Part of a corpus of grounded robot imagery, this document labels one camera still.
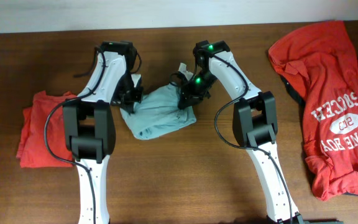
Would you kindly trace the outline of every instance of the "black cable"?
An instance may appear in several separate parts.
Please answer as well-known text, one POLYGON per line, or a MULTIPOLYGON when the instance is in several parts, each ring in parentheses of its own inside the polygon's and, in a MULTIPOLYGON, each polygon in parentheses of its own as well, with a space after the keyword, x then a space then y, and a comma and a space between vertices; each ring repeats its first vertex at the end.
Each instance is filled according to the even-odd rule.
POLYGON ((52 150, 50 149, 49 147, 49 143, 48 143, 48 125, 49 125, 49 122, 50 122, 50 118, 52 117, 52 115, 56 112, 57 109, 59 109, 59 107, 61 106, 64 106, 66 104, 69 104, 69 103, 72 103, 74 101, 78 101, 78 100, 81 100, 83 98, 86 98, 87 96, 90 96, 94 93, 94 91, 98 88, 101 80, 102 80, 102 77, 104 75, 104 71, 106 69, 106 58, 104 57, 104 54, 103 54, 103 51, 99 48, 99 47, 95 47, 95 58, 97 57, 97 53, 100 53, 102 55, 102 58, 103 58, 103 65, 102 65, 102 71, 101 71, 101 74, 99 76, 99 79, 98 81, 96 82, 95 86, 93 87, 93 89, 89 90, 89 92, 83 96, 78 96, 76 98, 72 98, 72 99, 69 99, 69 100, 66 100, 64 102, 61 102, 59 103, 57 106, 55 106, 51 112, 49 113, 48 117, 47 117, 47 120, 45 122, 45 126, 44 126, 44 143, 45 143, 45 147, 47 148, 48 152, 57 160, 59 161, 62 161, 62 162, 67 162, 69 164, 73 164, 75 166, 79 166, 81 168, 83 168, 85 170, 85 172, 87 173, 88 175, 88 178, 89 178, 89 185, 91 186, 91 192, 92 192, 92 200, 93 200, 93 223, 96 224, 96 197, 95 197, 95 194, 94 194, 94 188, 93 188, 93 183, 92 183, 92 176, 91 176, 91 169, 88 169, 86 166, 84 166, 83 164, 80 164, 79 162, 73 162, 73 161, 69 161, 67 159, 63 159, 61 157, 58 157, 57 155, 55 155, 52 150))
POLYGON ((229 142, 228 140, 226 140, 222 134, 219 132, 219 128, 218 128, 218 117, 219 115, 221 114, 221 112, 226 109, 228 106, 234 104, 235 102, 239 101, 241 98, 243 98, 247 93, 248 93, 248 90, 249 90, 249 86, 248 86, 248 83, 247 83, 247 80, 242 76, 242 74, 240 73, 240 71, 238 71, 238 69, 236 67, 234 67, 232 64, 230 64, 229 62, 223 60, 222 58, 216 56, 216 55, 213 55, 211 54, 210 52, 208 52, 207 50, 203 50, 201 49, 200 51, 204 51, 206 52, 207 54, 210 54, 210 56, 218 59, 219 61, 221 61, 222 63, 225 63, 228 67, 231 67, 239 76, 240 78, 242 79, 242 81, 244 82, 244 84, 246 85, 246 89, 245 91, 243 92, 243 94, 241 94, 239 97, 235 98, 234 100, 231 100, 230 102, 226 103, 225 105, 223 105, 219 110, 218 112, 216 112, 216 115, 215 115, 215 119, 214 119, 214 127, 215 127, 215 131, 216 133, 218 134, 219 138, 224 142, 226 143, 227 145, 231 146, 231 147, 234 147, 234 148, 237 148, 237 149, 245 149, 245 150, 254 150, 254 151, 261 151, 263 152, 266 156, 269 157, 269 159, 272 161, 276 171, 278 172, 278 175, 280 176, 280 179, 283 183, 283 186, 284 186, 284 189, 287 193, 287 197, 288 197, 288 203, 289 203, 289 206, 290 206, 290 224, 292 224, 292 204, 291 204, 291 198, 290 198, 290 191, 288 190, 288 187, 287 187, 287 184, 285 183, 284 181, 284 177, 283 177, 283 174, 280 172, 280 169, 278 168, 278 165, 277 163, 274 161, 274 158, 272 157, 271 153, 270 152, 267 152, 261 148, 258 148, 258 147, 242 147, 242 146, 238 146, 238 145, 235 145, 231 142, 229 142))
POLYGON ((82 74, 76 74, 76 75, 73 75, 74 78, 80 78, 80 77, 84 77, 84 76, 87 76, 87 75, 90 75, 92 70, 93 70, 93 67, 95 66, 95 63, 96 63, 96 58, 97 58, 97 55, 98 54, 98 51, 95 50, 94 51, 94 54, 93 54, 93 61, 92 61, 92 66, 91 68, 85 72, 85 73, 82 73, 82 74))
POLYGON ((194 77, 196 76, 196 73, 197 73, 197 59, 194 60, 194 72, 193 72, 193 75, 191 76, 191 78, 182 87, 187 86, 194 79, 194 77))
POLYGON ((173 85, 173 86, 175 86, 175 87, 179 87, 179 85, 172 80, 172 76, 174 76, 174 75, 176 75, 178 78, 180 78, 179 75, 182 75, 182 72, 177 71, 177 72, 175 72, 175 73, 172 73, 172 74, 169 76, 169 84, 171 84, 171 85, 173 85))
POLYGON ((139 66, 137 67, 137 69, 134 72, 131 72, 131 74, 135 74, 140 70, 140 67, 142 66, 142 58, 140 57, 140 54, 138 52, 136 52, 137 57, 139 57, 139 66))

